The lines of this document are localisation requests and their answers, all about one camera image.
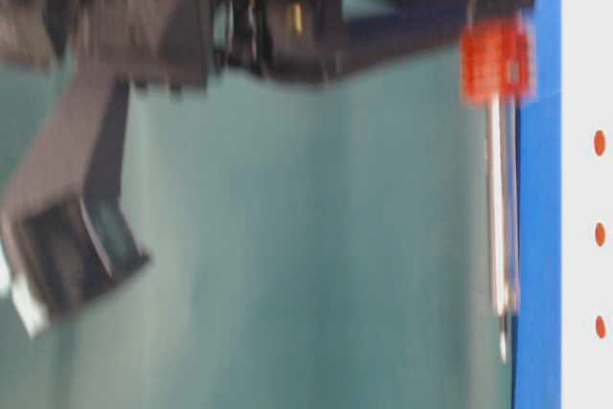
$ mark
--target green background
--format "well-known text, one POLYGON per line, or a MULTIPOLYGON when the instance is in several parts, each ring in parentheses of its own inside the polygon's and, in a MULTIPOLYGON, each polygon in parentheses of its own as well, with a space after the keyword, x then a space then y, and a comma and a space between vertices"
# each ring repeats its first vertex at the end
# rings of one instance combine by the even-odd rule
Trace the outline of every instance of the green background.
MULTIPOLYGON (((510 407, 459 63, 134 94, 123 202, 154 262, 35 341, 1 303, 0 407, 510 407)), ((65 74, 0 74, 3 184, 65 74)))

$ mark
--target orange dot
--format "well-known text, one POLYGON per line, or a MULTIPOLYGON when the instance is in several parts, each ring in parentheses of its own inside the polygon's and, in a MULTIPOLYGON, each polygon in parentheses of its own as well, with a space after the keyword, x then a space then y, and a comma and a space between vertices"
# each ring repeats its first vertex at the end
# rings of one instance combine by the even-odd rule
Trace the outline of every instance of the orange dot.
POLYGON ((604 136, 604 131, 601 129, 594 135, 594 150, 599 157, 603 155, 606 150, 606 136, 604 136))
POLYGON ((604 245, 604 241, 606 240, 606 232, 604 231, 604 226, 600 223, 596 225, 596 243, 599 246, 604 245))
POLYGON ((596 318, 596 334, 600 339, 603 339, 606 336, 606 325, 604 324, 604 320, 601 316, 596 318))

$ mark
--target blue strip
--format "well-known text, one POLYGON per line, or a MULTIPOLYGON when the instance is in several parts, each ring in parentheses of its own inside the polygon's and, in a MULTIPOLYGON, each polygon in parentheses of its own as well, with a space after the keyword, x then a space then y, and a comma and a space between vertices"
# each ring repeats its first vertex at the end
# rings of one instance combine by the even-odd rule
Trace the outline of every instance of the blue strip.
POLYGON ((521 309, 515 321, 517 409, 560 407, 561 0, 536 0, 537 92, 518 111, 521 309))

